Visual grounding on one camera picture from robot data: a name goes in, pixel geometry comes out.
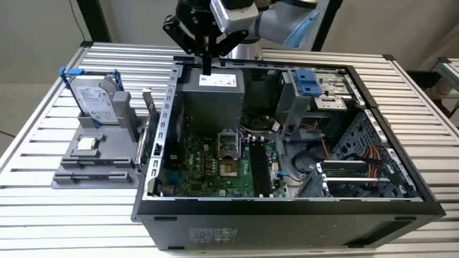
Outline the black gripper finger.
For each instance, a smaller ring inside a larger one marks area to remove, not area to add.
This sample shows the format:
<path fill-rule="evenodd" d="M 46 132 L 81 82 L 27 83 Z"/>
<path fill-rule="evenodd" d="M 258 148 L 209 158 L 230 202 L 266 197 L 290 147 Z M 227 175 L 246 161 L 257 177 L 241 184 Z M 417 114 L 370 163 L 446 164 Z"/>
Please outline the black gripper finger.
<path fill-rule="evenodd" d="M 199 20 L 190 17 L 181 20 L 177 15 L 169 15 L 163 30 L 186 53 L 202 59 L 203 75 L 207 75 L 207 44 L 199 29 Z"/>
<path fill-rule="evenodd" d="M 211 75 L 213 72 L 213 58 L 218 58 L 221 56 L 226 56 L 231 50 L 242 43 L 242 41 L 249 36 L 247 30 L 241 30 L 233 32 L 227 35 L 227 37 L 221 41 L 217 42 L 218 37 L 210 36 L 209 37 L 209 44 L 207 44 L 207 75 Z"/>

